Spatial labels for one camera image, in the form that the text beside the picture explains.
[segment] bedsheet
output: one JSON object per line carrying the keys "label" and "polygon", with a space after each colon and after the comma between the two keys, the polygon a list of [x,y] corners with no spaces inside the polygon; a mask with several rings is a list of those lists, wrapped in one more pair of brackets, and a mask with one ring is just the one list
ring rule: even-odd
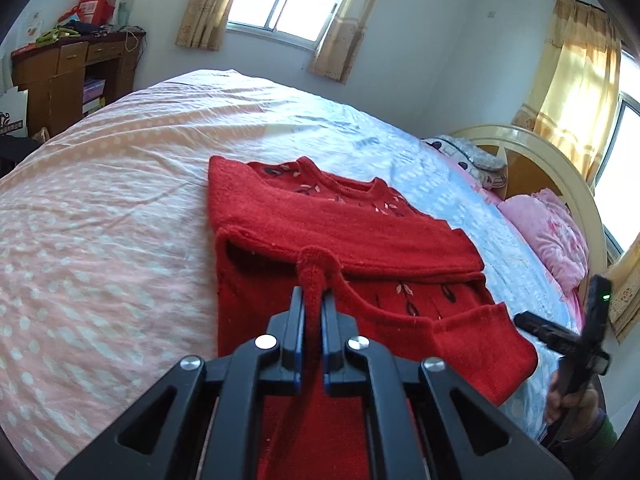
{"label": "bedsheet", "polygon": [[[494,204],[418,139],[352,107],[236,72],[136,92],[0,180],[0,426],[50,479],[182,355],[216,355],[206,167],[219,154],[375,176],[462,228],[511,315],[574,330],[557,283]],[[556,356],[501,407],[540,435]]]}

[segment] headboard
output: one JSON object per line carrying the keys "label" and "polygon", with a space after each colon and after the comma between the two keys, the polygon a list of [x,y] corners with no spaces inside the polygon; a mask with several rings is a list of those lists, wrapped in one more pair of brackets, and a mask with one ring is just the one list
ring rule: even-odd
{"label": "headboard", "polygon": [[507,186],[502,190],[502,199],[546,187],[566,203],[589,247],[589,273],[578,290],[584,303],[591,276],[607,269],[607,248],[595,200],[574,165],[547,140],[517,126],[484,124],[451,135],[472,140],[507,162]]}

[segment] red sweater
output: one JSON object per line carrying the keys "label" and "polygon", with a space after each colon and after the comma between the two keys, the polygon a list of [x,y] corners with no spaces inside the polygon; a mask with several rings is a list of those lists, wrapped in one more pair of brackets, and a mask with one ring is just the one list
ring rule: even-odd
{"label": "red sweater", "polygon": [[439,356],[491,402],[536,368],[533,346],[484,284],[460,229],[414,209],[379,178],[356,182],[308,158],[278,166],[214,156],[209,216],[218,274],[218,353],[264,333],[293,286],[306,307],[302,393],[268,398],[259,475],[369,478],[360,401],[322,391],[319,309],[331,287],[362,335],[412,360]]}

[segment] beige curtain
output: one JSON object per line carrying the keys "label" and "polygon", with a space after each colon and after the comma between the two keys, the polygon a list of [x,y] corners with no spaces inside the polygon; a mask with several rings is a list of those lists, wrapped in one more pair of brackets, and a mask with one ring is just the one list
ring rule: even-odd
{"label": "beige curtain", "polygon": [[309,70],[346,83],[376,0],[341,0]]}
{"label": "beige curtain", "polygon": [[616,113],[620,55],[620,36],[603,11],[556,0],[532,89],[513,120],[557,146],[588,184]]}
{"label": "beige curtain", "polygon": [[175,44],[220,50],[234,0],[189,0]]}
{"label": "beige curtain", "polygon": [[640,234],[631,247],[605,272],[613,284],[609,318],[618,341],[640,319]]}

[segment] sleeve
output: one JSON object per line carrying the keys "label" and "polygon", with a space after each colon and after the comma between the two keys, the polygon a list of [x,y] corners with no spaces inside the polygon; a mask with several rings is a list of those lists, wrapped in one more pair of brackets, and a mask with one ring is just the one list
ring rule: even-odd
{"label": "sleeve", "polygon": [[600,410],[597,420],[587,433],[560,444],[562,462],[575,480],[586,480],[609,456],[617,440],[618,436],[613,431],[609,417]]}

